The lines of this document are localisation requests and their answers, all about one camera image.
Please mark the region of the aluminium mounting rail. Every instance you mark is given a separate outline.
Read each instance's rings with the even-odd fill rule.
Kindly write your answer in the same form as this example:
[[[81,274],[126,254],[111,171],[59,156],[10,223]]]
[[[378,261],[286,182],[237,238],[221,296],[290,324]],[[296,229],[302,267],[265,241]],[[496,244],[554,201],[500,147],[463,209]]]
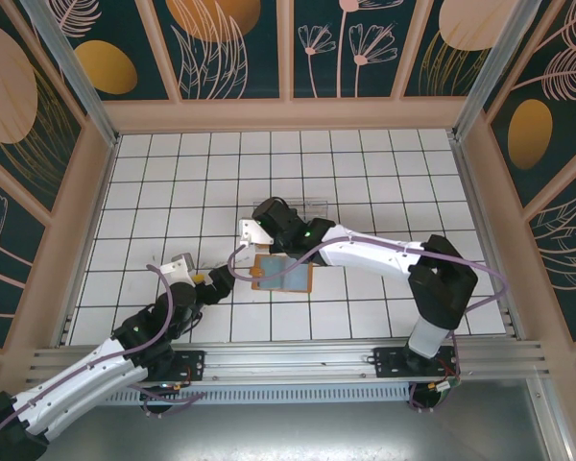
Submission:
[[[367,362],[378,347],[401,347],[403,338],[175,344],[177,352],[205,352],[205,385],[355,383],[375,380]],[[537,341],[513,337],[461,337],[457,340],[461,379],[504,380],[549,377]]]

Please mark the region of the orange board with grey pad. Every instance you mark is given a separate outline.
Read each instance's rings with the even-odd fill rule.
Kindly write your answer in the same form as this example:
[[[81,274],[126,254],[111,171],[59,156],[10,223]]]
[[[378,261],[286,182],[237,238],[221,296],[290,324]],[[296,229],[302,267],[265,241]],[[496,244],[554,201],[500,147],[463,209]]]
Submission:
[[[295,260],[286,255],[257,255],[250,269],[252,278],[274,276],[292,265]],[[300,264],[293,271],[277,278],[254,282],[252,289],[308,294],[313,287],[313,265]]]

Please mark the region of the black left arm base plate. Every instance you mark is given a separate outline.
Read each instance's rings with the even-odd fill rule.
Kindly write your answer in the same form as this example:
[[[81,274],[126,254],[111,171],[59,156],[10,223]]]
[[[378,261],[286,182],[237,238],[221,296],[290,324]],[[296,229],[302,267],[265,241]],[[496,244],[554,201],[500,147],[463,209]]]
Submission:
[[[189,382],[202,381],[205,369],[205,351],[173,351],[162,356],[150,365],[143,383],[158,385],[185,385]]]

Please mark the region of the aluminium side rail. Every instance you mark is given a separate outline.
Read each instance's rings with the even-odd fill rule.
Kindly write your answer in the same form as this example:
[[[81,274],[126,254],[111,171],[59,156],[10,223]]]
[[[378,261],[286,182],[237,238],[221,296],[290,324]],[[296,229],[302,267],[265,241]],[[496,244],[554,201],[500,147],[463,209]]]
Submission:
[[[479,191],[475,174],[468,164],[467,153],[460,141],[451,138],[449,144],[466,190],[470,211],[472,212],[475,227],[483,246],[485,260],[492,269],[506,278],[505,294],[499,299],[500,309],[508,313],[511,327],[514,329],[514,337],[518,341],[526,340],[525,330],[520,321],[515,299],[510,289],[509,279],[506,275],[505,267],[501,261],[493,236],[491,222],[485,209],[485,203]]]

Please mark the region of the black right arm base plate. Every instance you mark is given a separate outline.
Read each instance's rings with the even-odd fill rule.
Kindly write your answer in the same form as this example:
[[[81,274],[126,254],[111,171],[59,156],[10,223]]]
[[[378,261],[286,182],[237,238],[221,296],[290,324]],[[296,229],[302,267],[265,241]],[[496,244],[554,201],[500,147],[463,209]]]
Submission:
[[[433,378],[441,380],[456,374],[455,350],[441,346],[432,358],[425,358],[404,347],[380,347],[372,350],[367,361],[378,378]]]

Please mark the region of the aluminium frame post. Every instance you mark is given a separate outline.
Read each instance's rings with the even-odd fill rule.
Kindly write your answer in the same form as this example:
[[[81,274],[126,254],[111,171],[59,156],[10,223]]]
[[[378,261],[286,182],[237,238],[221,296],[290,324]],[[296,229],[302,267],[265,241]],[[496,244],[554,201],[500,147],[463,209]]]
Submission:
[[[73,48],[60,30],[49,6],[44,0],[20,0],[23,8],[37,27],[40,36],[49,48],[83,103],[87,114],[96,125],[109,147],[114,147],[118,132],[113,127],[96,89],[92,86]]]
[[[533,23],[541,0],[518,0],[478,73],[452,127],[450,140],[459,144],[469,133],[496,83]]]

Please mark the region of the clear plastic organizer box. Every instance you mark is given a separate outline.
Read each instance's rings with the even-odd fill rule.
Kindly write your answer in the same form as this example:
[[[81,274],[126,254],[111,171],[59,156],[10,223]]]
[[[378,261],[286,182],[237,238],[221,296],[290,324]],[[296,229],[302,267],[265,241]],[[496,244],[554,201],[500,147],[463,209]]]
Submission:
[[[326,200],[304,200],[299,198],[281,199],[279,197],[272,197],[254,202],[251,217],[260,214],[262,212],[262,205],[266,202],[284,203],[288,208],[293,209],[303,221],[310,221],[314,218],[327,219],[329,216],[329,203]]]

